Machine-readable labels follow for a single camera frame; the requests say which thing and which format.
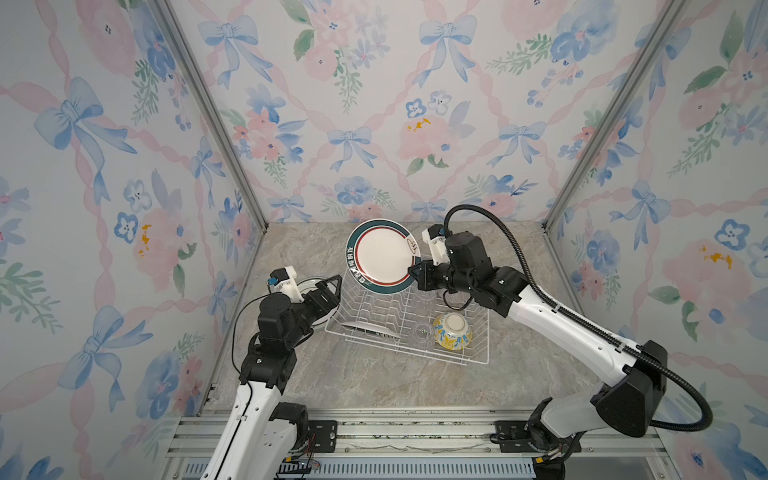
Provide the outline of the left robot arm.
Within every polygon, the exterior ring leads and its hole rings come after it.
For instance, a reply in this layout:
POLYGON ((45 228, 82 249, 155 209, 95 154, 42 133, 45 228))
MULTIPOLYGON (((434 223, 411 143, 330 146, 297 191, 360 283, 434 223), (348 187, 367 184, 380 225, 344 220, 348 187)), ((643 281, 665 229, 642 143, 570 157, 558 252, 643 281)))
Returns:
POLYGON ((312 438, 307 407, 284 401, 283 394, 297 364, 296 348, 338 310, 342 277, 299 285, 285 267, 273 271, 267 285, 270 292, 252 302, 258 331, 235 367, 235 401, 204 479, 274 479, 284 460, 307 449, 312 438))

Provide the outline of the white wire dish rack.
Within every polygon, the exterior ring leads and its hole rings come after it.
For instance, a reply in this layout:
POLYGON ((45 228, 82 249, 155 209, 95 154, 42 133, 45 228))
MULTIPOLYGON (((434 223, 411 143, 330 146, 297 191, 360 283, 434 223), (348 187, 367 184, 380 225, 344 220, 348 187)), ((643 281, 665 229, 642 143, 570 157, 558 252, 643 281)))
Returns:
POLYGON ((342 277, 340 306, 325 324, 325 331, 350 343, 403 355, 458 365, 486 365, 490 359, 490 313, 476 304, 460 312, 470 324, 473 334, 472 342, 464 350, 449 351, 437 345, 435 340, 419 343, 414 338, 413 328, 418 322, 429 322, 433 326, 438 315, 452 312, 439 291, 422 292, 411 285, 397 294, 376 294, 361 287, 346 273, 342 277), (345 321, 363 321, 387 327, 400 334, 401 339, 342 327, 340 323, 345 321))

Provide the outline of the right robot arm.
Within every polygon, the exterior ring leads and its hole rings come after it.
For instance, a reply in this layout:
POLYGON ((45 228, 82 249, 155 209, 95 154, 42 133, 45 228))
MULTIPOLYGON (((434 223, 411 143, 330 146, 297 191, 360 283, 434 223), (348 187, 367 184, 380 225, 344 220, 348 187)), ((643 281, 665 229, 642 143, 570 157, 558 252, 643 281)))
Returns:
POLYGON ((467 293, 474 303, 545 336, 597 376, 590 390, 540 402, 522 433, 532 448, 550 452, 602 428, 633 438, 646 434, 666 390, 663 375, 638 365, 619 337, 601 337, 594 323, 568 318, 568 309, 536 289, 528 275, 493 265, 479 237, 445 236, 443 227, 432 225, 422 239, 430 257, 409 269, 418 289, 467 293))

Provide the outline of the white plate dark rim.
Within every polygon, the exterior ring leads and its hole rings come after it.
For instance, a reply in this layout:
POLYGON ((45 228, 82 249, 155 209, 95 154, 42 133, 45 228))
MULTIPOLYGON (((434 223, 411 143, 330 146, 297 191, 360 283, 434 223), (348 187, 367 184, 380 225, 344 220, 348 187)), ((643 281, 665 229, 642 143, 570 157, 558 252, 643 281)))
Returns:
POLYGON ((301 280, 297 283, 297 287, 299 289, 300 296, 303 297, 304 295, 308 294, 312 290, 317 289, 317 284, 325 282, 325 279, 322 277, 310 277, 304 280, 301 280))

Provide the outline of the green red rimmed plate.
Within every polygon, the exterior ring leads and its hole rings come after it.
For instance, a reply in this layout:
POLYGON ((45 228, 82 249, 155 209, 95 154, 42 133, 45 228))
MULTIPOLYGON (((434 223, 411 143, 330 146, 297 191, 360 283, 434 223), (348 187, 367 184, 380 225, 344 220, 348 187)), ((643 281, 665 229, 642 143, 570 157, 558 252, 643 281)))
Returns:
POLYGON ((421 251, 413 234, 392 220, 362 222, 346 242, 345 262, 351 278, 376 294, 407 290, 414 281, 409 269, 420 261, 421 251))

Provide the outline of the clear glass front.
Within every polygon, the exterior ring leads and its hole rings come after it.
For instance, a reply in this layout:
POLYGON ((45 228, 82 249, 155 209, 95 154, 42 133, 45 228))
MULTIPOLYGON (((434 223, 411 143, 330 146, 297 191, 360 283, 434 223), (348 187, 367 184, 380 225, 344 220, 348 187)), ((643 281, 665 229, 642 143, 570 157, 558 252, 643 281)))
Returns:
POLYGON ((418 322, 413 328, 413 336, 419 343, 434 340, 433 326, 429 322, 418 322))

